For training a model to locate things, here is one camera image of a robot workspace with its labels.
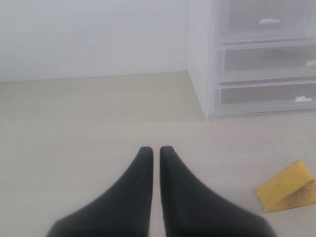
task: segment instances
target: beige floor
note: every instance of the beige floor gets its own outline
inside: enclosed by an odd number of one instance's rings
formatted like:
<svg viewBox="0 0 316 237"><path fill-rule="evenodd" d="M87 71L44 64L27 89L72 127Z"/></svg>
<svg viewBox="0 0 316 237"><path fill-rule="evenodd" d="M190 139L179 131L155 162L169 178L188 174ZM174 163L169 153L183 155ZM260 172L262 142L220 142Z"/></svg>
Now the beige floor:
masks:
<svg viewBox="0 0 316 237"><path fill-rule="evenodd" d="M316 113L205 122L186 73L0 84L0 235L43 237L104 192L140 146L155 150L151 236L163 237L158 150L263 215L314 237L316 205L263 214L254 188L301 159L316 174Z"/></svg>

